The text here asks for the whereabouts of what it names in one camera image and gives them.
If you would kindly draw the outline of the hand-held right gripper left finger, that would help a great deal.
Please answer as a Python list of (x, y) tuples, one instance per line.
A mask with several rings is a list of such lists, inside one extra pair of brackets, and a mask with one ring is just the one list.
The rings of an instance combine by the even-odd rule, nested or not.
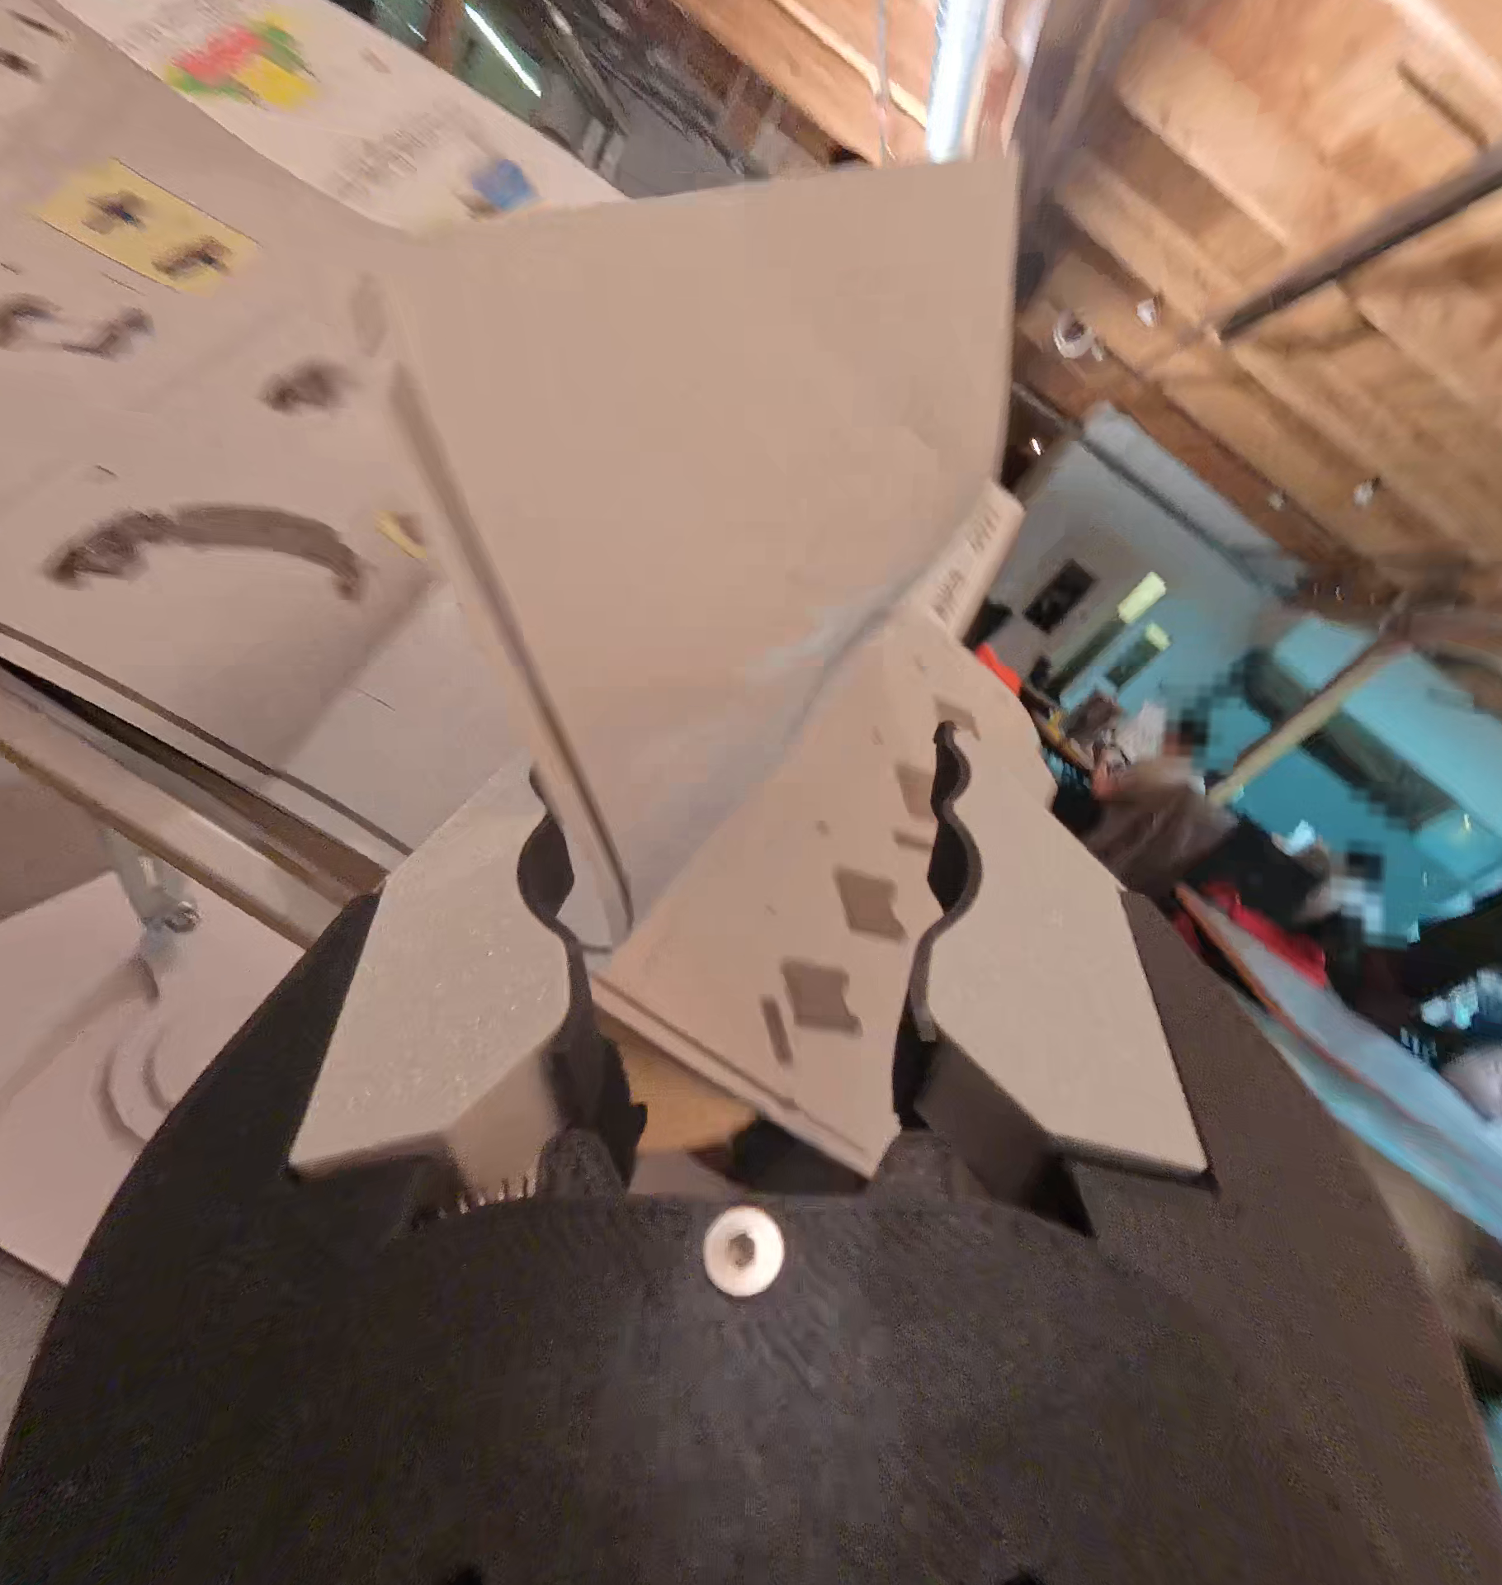
[(460, 1195), (522, 1195), (574, 1129), (630, 1183), (644, 1107), (559, 917), (573, 882), (524, 757), (388, 877), (289, 1147), (298, 1176), (415, 1157)]

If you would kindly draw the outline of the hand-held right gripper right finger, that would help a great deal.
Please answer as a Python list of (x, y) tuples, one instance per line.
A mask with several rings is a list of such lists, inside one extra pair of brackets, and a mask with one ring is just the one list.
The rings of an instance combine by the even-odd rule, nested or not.
[(912, 960), (896, 1098), (976, 1178), (1203, 1178), (1118, 882), (991, 743), (943, 721), (934, 749), (940, 917)]

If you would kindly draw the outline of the lego instruction booklet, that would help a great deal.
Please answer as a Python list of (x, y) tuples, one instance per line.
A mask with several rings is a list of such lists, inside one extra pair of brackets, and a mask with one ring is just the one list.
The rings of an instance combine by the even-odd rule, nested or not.
[(0, 3), (0, 633), (384, 619), (304, 757), (394, 844), (529, 747), (621, 941), (978, 503), (1007, 162), (408, 233)]

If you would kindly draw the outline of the white book stand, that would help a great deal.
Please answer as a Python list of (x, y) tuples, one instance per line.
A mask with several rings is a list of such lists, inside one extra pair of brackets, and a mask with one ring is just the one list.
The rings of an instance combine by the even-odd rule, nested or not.
[(0, 1249), (67, 1280), (147, 1141), (393, 825), (325, 730), (384, 619), (0, 633)]

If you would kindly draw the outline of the white instruction sheet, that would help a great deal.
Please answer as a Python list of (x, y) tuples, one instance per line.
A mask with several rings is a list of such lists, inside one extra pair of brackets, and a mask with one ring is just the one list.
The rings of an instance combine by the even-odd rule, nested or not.
[(393, 230), (621, 200), (574, 153), (334, 3), (64, 8), (261, 157)]

